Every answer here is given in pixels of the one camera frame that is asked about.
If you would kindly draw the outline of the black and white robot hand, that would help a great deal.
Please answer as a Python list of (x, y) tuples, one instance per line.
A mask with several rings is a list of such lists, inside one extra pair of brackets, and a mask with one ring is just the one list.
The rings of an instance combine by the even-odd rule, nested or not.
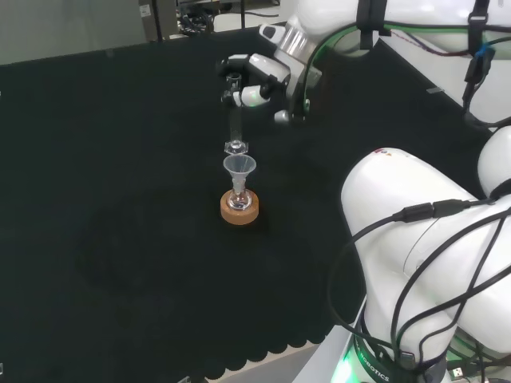
[(275, 122), (304, 122), (310, 109), (306, 92), (317, 85), (322, 73), (287, 55), (283, 59), (281, 62), (253, 53), (234, 54), (220, 61), (216, 72), (227, 82), (222, 104), (230, 109), (260, 109), (272, 96), (281, 93), (287, 107), (275, 114)]

